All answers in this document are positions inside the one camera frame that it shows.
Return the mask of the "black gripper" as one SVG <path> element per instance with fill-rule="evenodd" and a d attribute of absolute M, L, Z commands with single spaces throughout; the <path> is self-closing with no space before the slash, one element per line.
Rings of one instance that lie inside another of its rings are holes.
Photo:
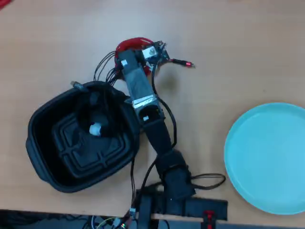
<path fill-rule="evenodd" d="M 152 69 L 151 61 L 155 57 L 155 47 L 150 46 L 143 50 L 135 51 L 137 60 L 143 65 L 143 67 L 148 67 Z"/>

